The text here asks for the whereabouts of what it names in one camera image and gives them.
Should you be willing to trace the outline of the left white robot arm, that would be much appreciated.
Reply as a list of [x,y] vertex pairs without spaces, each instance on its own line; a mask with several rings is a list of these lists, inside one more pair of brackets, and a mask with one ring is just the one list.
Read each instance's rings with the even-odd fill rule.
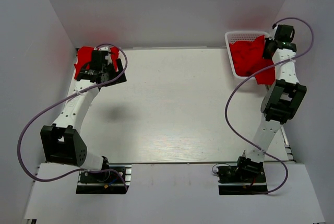
[[110,177],[103,156],[90,152],[80,136],[84,118],[102,87],[126,81],[120,51],[115,46],[83,46],[77,50],[74,64],[74,89],[60,115],[40,135],[46,160],[92,170],[100,182]]

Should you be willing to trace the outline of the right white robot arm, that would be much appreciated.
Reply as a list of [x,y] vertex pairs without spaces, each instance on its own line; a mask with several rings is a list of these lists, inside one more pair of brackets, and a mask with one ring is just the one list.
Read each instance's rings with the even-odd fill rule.
[[272,60],[276,65],[275,80],[261,104],[260,111],[263,115],[252,140],[256,146],[244,151],[237,161],[235,174],[243,182],[261,173],[265,152],[274,136],[282,125],[295,116],[307,92],[295,71],[293,58],[296,56],[296,45],[292,42],[294,33],[293,26],[275,25],[273,33],[265,40],[263,58]]

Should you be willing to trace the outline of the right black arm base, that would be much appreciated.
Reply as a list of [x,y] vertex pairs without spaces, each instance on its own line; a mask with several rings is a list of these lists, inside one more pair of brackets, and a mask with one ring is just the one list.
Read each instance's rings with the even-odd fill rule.
[[237,166],[219,163],[212,167],[212,173],[218,178],[220,196],[268,194],[267,180],[263,168],[260,169],[258,174],[251,173],[242,177],[237,170]]

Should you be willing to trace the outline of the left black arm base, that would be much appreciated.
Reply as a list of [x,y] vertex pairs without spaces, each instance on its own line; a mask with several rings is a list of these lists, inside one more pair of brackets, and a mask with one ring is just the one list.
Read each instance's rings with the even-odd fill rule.
[[[126,187],[129,188],[132,165],[115,164],[110,165],[110,169],[115,170],[124,180]],[[127,189],[122,179],[115,172],[89,173],[80,172],[76,186],[76,194],[94,195],[125,195]]]

